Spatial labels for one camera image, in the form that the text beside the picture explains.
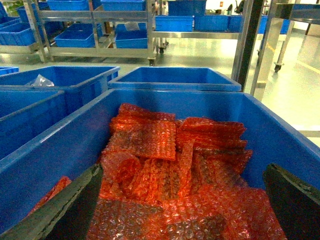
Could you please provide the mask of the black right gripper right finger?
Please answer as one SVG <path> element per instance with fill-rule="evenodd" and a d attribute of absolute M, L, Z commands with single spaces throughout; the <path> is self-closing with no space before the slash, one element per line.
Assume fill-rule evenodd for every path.
<path fill-rule="evenodd" d="M 271 207 L 289 240 L 320 238 L 320 191 L 281 166 L 263 172 Z"/>

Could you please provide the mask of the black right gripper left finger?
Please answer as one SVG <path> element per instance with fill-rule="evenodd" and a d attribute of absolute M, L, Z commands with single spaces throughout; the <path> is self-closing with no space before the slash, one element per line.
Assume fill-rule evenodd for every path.
<path fill-rule="evenodd" d="M 42 207 L 0 235 L 2 240 L 85 240 L 101 189 L 94 164 Z"/>

